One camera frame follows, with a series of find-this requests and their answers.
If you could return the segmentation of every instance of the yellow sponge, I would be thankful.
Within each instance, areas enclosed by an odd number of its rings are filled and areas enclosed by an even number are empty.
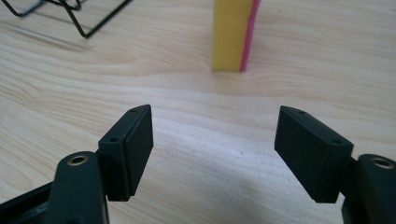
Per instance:
[[[260,0],[215,0],[213,71],[246,69],[259,3]]]

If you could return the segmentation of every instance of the wood grain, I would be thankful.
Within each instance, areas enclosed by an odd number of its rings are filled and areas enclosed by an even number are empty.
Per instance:
[[[27,1],[12,1],[22,8]],[[93,27],[118,1],[87,1]],[[0,7],[0,203],[151,104],[155,147],[112,223],[342,223],[274,151],[281,105],[396,160],[396,2],[267,0],[246,73],[212,73],[209,0],[134,0],[85,40],[61,7]]]

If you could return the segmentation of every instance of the light wood surface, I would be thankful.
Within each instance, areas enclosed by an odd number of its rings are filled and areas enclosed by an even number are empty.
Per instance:
[[[78,18],[92,27],[117,3]],[[396,160],[396,1],[264,0],[243,74],[210,71],[212,8],[134,0],[86,40],[61,7],[21,20],[0,4],[0,203],[151,104],[155,147],[112,223],[342,223],[343,197],[314,203],[274,151],[278,109],[320,119],[354,158]]]

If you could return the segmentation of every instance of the black wire rack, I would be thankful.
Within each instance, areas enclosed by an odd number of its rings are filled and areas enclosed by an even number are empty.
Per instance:
[[[91,28],[91,30],[88,33],[84,32],[84,30],[81,28],[81,25],[79,24],[76,16],[73,13],[73,11],[80,11],[82,3],[86,2],[87,0],[76,0],[76,4],[74,6],[70,6],[69,4],[67,4],[66,0],[38,0],[36,3],[30,5],[28,8],[22,10],[21,12],[17,12],[7,0],[1,0],[1,1],[12,12],[12,14],[14,14],[17,17],[21,17],[21,18],[27,16],[28,14],[30,14],[33,11],[35,11],[39,7],[42,7],[46,3],[52,3],[52,4],[54,4],[54,5],[58,6],[58,7],[64,7],[64,9],[66,10],[67,14],[70,16],[70,19],[76,25],[76,28],[78,29],[79,33],[84,38],[90,38],[103,25],[105,25],[111,18],[113,18],[126,5],[128,5],[128,3],[132,2],[133,0],[124,0],[116,8],[114,8],[113,11],[111,11],[107,16],[105,16],[99,23],[97,23],[93,28]]]

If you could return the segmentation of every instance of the screw hole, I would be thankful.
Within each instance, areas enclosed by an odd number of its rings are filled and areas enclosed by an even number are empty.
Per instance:
[[[77,165],[81,165],[82,163],[86,162],[88,160],[88,156],[85,155],[81,155],[81,156],[76,156],[72,159],[70,159],[67,164],[71,165],[71,166],[77,166]]]
[[[335,144],[337,144],[337,145],[343,144],[343,142],[341,142],[341,141],[338,140],[338,139],[333,139],[332,141],[333,141]]]
[[[387,161],[387,160],[384,160],[384,159],[381,159],[378,157],[372,158],[372,162],[374,163],[374,165],[379,166],[384,169],[391,170],[394,168],[394,165],[392,163],[390,163],[390,161]]]

